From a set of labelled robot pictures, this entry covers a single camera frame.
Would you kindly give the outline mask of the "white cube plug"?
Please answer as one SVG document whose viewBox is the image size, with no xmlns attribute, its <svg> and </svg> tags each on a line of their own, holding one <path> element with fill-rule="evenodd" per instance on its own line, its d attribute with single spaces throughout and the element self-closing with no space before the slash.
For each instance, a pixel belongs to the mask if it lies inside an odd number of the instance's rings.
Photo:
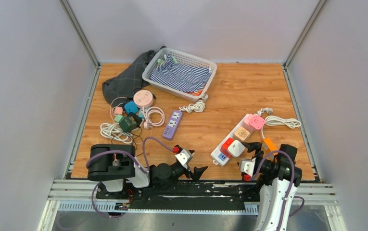
<svg viewBox="0 0 368 231">
<path fill-rule="evenodd" d="M 245 146 L 238 140 L 234 140 L 227 148 L 228 153 L 233 157 L 239 157 L 244 151 Z"/>
</svg>

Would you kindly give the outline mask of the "white long power strip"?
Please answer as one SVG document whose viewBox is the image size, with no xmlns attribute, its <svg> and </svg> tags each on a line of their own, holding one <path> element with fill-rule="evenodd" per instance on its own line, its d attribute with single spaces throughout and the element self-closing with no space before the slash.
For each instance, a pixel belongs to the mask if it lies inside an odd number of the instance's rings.
<svg viewBox="0 0 368 231">
<path fill-rule="evenodd" d="M 239 123 L 226 135 L 226 137 L 218 144 L 218 146 L 210 153 L 210 157 L 215 165 L 225 166 L 233 157 L 228 148 L 234 141 L 236 144 L 245 142 L 253 133 L 252 128 L 247 128 L 245 120 L 249 121 L 253 114 L 246 114 Z"/>
</svg>

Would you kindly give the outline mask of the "purple power strip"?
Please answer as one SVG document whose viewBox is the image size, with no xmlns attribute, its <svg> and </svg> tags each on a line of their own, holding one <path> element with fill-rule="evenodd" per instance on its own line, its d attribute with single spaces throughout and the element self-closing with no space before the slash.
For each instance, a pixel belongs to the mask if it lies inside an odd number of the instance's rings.
<svg viewBox="0 0 368 231">
<path fill-rule="evenodd" d="M 166 123 L 166 127 L 162 133 L 162 136 L 164 139 L 166 140 L 173 140 L 177 130 L 178 130 L 178 126 L 182 120 L 183 117 L 183 113 L 179 110 L 174 110 L 170 116 L 170 118 L 168 119 L 167 123 Z"/>
</svg>

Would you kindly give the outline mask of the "dark green dragon cube plug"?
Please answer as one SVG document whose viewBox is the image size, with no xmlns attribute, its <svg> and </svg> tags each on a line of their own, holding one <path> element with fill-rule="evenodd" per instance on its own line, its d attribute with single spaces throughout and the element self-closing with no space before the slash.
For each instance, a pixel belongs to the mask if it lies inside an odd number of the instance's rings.
<svg viewBox="0 0 368 231">
<path fill-rule="evenodd" d="M 138 123 L 133 116 L 125 116 L 119 121 L 119 126 L 123 132 L 131 132 L 138 127 Z"/>
</svg>

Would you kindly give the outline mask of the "blue cube plug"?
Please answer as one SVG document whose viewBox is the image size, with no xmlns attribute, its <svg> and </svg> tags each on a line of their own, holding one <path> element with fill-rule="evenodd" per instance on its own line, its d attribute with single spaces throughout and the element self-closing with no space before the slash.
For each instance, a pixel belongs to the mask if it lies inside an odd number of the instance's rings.
<svg viewBox="0 0 368 231">
<path fill-rule="evenodd" d="M 130 113 L 136 114 L 139 111 L 138 107 L 133 101 L 124 104 L 124 110 L 127 114 Z"/>
</svg>

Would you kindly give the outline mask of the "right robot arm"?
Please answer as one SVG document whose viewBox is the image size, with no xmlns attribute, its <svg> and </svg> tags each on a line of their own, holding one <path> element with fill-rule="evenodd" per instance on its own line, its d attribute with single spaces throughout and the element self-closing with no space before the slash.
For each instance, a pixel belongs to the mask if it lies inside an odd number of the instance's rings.
<svg viewBox="0 0 368 231">
<path fill-rule="evenodd" d="M 246 143 L 246 149 L 255 155 L 241 160 L 240 171 L 250 181 L 257 180 L 252 190 L 260 200 L 254 230 L 285 231 L 302 179 L 302 170 L 295 165 L 298 149 L 282 144 L 279 150 L 265 154 L 259 142 Z"/>
</svg>

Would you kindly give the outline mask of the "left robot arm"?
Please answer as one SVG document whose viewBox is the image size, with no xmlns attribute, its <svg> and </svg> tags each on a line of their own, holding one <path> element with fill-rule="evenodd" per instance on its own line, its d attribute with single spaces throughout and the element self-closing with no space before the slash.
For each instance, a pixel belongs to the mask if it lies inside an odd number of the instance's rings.
<svg viewBox="0 0 368 231">
<path fill-rule="evenodd" d="M 149 186 L 169 187 L 176 184 L 183 175 L 197 182 L 208 169 L 207 166 L 190 168 L 194 150 L 176 145 L 171 151 L 175 156 L 175 163 L 144 167 L 135 156 L 132 145 L 93 145 L 90 159 L 86 163 L 88 180 L 102 183 L 114 198 L 121 199 L 127 193 L 125 181 L 130 181 L 136 189 Z"/>
</svg>

